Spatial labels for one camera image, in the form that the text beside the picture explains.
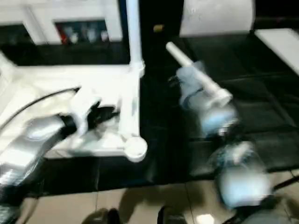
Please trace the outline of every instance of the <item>white metal pole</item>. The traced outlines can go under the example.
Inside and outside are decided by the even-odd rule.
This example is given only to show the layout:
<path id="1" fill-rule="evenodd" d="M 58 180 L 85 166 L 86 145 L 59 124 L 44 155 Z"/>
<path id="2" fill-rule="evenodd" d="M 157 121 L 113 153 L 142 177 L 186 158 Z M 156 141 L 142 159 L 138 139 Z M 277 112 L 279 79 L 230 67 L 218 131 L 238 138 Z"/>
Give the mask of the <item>white metal pole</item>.
<path id="1" fill-rule="evenodd" d="M 128 34 L 131 64 L 142 63 L 139 0 L 127 0 Z"/>

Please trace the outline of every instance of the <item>white cylinder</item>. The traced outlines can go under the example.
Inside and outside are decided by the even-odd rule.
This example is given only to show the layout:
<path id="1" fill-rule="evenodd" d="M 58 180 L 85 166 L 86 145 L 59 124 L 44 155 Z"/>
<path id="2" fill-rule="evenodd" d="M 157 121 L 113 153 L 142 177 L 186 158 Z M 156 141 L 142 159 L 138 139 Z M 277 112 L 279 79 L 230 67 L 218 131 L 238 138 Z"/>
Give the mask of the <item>white cylinder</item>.
<path id="1" fill-rule="evenodd" d="M 124 153 L 131 162 L 140 162 L 145 158 L 148 145 L 141 137 L 129 138 L 124 145 Z"/>
<path id="2" fill-rule="evenodd" d="M 222 89 L 216 82 L 214 82 L 208 75 L 198 70 L 193 61 L 188 58 L 174 43 L 168 42 L 166 49 L 178 61 L 182 67 L 193 67 L 194 74 L 200 84 L 204 87 L 205 91 L 212 96 L 213 101 L 219 102 L 221 105 L 227 104 L 232 95 L 225 89 Z"/>
<path id="3" fill-rule="evenodd" d="M 130 63 L 142 63 L 138 0 L 127 0 L 127 18 L 131 57 Z"/>
<path id="4" fill-rule="evenodd" d="M 132 103 L 134 101 L 134 76 L 127 75 L 122 81 L 121 90 L 121 113 L 119 122 L 119 133 L 123 138 L 127 139 L 132 136 L 133 132 L 133 116 Z"/>
<path id="5" fill-rule="evenodd" d="M 187 57 L 173 42 L 166 44 L 168 52 L 178 61 L 182 67 L 189 67 L 193 65 L 193 61 Z"/>

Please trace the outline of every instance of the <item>black cable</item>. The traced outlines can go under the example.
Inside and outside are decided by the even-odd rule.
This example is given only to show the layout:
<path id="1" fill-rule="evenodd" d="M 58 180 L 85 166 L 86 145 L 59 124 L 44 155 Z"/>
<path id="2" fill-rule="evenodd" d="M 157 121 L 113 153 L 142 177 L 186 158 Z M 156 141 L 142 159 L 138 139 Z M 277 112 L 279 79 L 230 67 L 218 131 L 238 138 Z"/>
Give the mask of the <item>black cable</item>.
<path id="1" fill-rule="evenodd" d="M 58 95 L 58 94 L 61 94 L 61 93 L 64 93 L 64 92 L 68 92 L 68 91 L 75 91 L 75 92 L 78 92 L 80 89 L 80 87 L 73 87 L 73 88 L 68 88 L 68 89 L 64 89 L 64 90 L 59 90 L 59 91 L 56 91 L 56 92 L 53 92 L 53 93 L 50 93 L 46 96 L 43 96 L 43 97 L 40 97 L 32 102 L 30 102 L 29 104 L 26 104 L 25 106 L 21 107 L 19 110 L 17 110 L 12 116 L 10 116 L 1 126 L 0 126 L 0 133 L 4 130 L 4 128 L 16 117 L 18 116 L 21 112 L 23 112 L 24 110 L 26 110 L 28 107 L 46 99 L 46 98 L 49 98 L 49 97 L 53 97 L 55 95 Z"/>
<path id="2" fill-rule="evenodd" d="M 273 191 L 285 188 L 285 187 L 299 181 L 299 175 L 295 176 L 292 172 L 291 172 L 291 174 L 293 176 L 292 178 L 290 178 L 289 180 L 283 181 L 282 183 L 279 183 L 279 184 L 275 185 L 274 188 L 273 188 Z"/>

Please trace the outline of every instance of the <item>black table surface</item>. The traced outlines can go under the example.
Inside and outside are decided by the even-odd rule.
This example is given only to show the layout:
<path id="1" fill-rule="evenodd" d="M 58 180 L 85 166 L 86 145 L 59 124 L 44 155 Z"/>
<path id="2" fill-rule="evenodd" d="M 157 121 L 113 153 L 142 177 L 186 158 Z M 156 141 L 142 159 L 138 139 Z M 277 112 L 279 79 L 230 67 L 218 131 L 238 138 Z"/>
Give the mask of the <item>black table surface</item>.
<path id="1" fill-rule="evenodd" d="M 269 172 L 299 168 L 299 77 L 254 34 L 173 38 L 193 61 L 233 95 L 245 136 Z M 124 157 L 45 160 L 31 186 L 34 195 L 59 195 L 124 187 L 213 179 L 208 164 L 217 149 L 201 140 L 194 121 L 178 105 L 179 87 L 169 78 L 179 64 L 164 41 L 143 45 L 140 132 L 148 153 L 139 163 Z M 128 63 L 126 44 L 103 47 L 2 47 L 18 65 Z"/>

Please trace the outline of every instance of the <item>white rod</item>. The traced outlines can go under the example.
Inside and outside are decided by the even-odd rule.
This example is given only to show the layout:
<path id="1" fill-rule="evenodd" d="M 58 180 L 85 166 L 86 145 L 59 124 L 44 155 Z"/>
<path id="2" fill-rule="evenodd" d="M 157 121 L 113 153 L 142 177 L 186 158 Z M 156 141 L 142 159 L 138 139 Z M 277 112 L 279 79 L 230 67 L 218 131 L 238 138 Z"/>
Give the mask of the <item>white rod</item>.
<path id="1" fill-rule="evenodd" d="M 131 57 L 130 63 L 142 63 L 138 0 L 127 0 L 127 18 Z"/>
<path id="2" fill-rule="evenodd" d="M 168 42 L 166 44 L 166 49 L 182 67 L 193 67 L 193 61 L 188 58 L 188 56 L 185 55 L 176 45 L 174 45 L 173 42 Z M 214 94 L 220 89 L 220 86 L 216 84 L 209 76 L 198 69 L 195 69 L 195 71 L 198 80 L 209 93 Z"/>
<path id="3" fill-rule="evenodd" d="M 200 71 L 194 66 L 193 61 L 188 58 L 174 43 L 168 42 L 166 49 L 178 61 L 182 67 L 193 67 L 194 74 L 200 84 L 204 87 L 205 91 L 209 93 L 214 100 L 218 101 L 221 105 L 228 103 L 232 95 L 225 89 L 222 89 L 216 82 L 213 81 L 208 75 Z"/>

